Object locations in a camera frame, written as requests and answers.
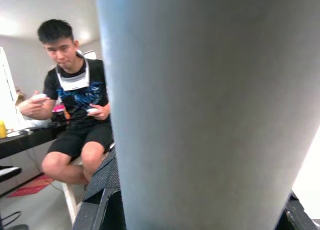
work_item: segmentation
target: black t-shirt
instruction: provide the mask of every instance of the black t-shirt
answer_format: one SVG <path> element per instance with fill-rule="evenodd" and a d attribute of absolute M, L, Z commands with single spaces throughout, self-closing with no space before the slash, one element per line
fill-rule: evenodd
<path fill-rule="evenodd" d="M 89 65 L 89 86 L 80 89 L 64 91 L 61 87 L 56 69 L 48 72 L 44 81 L 43 93 L 50 99 L 57 100 L 61 98 L 67 112 L 70 114 L 70 123 L 68 129 L 78 133 L 87 132 L 89 129 L 100 123 L 109 123 L 110 117 L 104 121 L 96 120 L 92 116 L 87 116 L 87 109 L 90 104 L 105 106 L 108 104 L 107 86 L 105 81 L 104 64 L 101 60 L 87 59 Z M 86 64 L 80 71 L 70 74 L 58 67 L 58 71 L 64 78 L 72 78 L 85 72 Z"/>

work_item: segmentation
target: man's knee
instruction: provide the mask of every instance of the man's knee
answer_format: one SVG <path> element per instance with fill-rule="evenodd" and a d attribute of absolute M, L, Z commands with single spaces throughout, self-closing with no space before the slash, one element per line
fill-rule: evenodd
<path fill-rule="evenodd" d="M 48 176 L 60 175 L 64 167 L 68 164 L 68 156 L 63 156 L 60 152 L 48 153 L 42 161 L 42 170 Z"/>
<path fill-rule="evenodd" d="M 104 154 L 104 147 L 94 141 L 87 142 L 81 151 L 81 158 L 84 165 L 96 165 L 101 161 Z"/>

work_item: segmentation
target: black hair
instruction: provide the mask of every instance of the black hair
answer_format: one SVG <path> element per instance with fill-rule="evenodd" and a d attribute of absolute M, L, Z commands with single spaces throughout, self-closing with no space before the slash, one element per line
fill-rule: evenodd
<path fill-rule="evenodd" d="M 74 40 L 72 27 L 69 23 L 59 19 L 50 19 L 38 28 L 38 37 L 43 44 L 52 44 L 61 38 Z"/>

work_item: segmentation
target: white stool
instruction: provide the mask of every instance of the white stool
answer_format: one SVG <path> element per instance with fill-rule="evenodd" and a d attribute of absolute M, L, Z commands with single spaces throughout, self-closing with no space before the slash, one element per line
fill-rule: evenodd
<path fill-rule="evenodd" d="M 109 146 L 109 150 L 111 150 L 114 146 L 115 146 L 115 143 L 114 142 L 111 143 L 111 145 Z M 82 165 L 81 157 L 76 158 L 74 161 L 72 161 L 71 164 Z M 77 204 L 75 192 L 72 184 L 61 182 L 61 185 L 62 185 L 64 197 L 65 197 L 66 206 L 68 207 L 71 223 L 73 225 L 76 220 L 76 216 L 77 216 L 78 210 L 80 209 L 82 201 Z"/>

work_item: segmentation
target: red mat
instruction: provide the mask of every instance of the red mat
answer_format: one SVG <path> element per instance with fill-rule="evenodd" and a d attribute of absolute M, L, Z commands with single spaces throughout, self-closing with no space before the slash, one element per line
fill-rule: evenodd
<path fill-rule="evenodd" d="M 27 183 L 26 185 L 18 188 L 16 191 L 11 193 L 8 198 L 13 198 L 13 197 L 20 197 L 20 196 L 25 196 L 25 195 L 30 195 L 30 194 L 36 194 L 40 190 L 44 189 L 46 186 L 48 186 L 51 182 L 54 180 L 51 177 L 48 177 L 46 175 L 41 175 L 31 182 Z"/>

